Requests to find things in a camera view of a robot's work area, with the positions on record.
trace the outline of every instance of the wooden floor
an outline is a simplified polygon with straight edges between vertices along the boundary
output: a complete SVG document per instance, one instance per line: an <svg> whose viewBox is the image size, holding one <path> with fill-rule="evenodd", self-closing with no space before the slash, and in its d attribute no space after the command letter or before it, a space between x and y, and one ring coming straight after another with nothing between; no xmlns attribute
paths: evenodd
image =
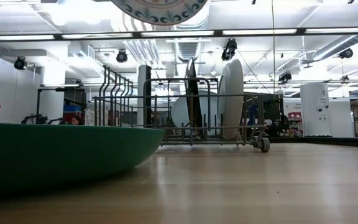
<svg viewBox="0 0 358 224"><path fill-rule="evenodd" d="M0 223L356 223L358 147L167 147L96 184L0 201Z"/></svg>

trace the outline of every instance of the green plastic tub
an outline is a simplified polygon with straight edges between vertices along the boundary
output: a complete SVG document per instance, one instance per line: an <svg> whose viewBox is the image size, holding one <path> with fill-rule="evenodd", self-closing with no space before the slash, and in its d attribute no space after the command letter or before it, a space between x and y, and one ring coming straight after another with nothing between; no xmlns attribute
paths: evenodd
<svg viewBox="0 0 358 224"><path fill-rule="evenodd" d="M143 128L0 124L0 193L129 170L156 151L163 134Z"/></svg>

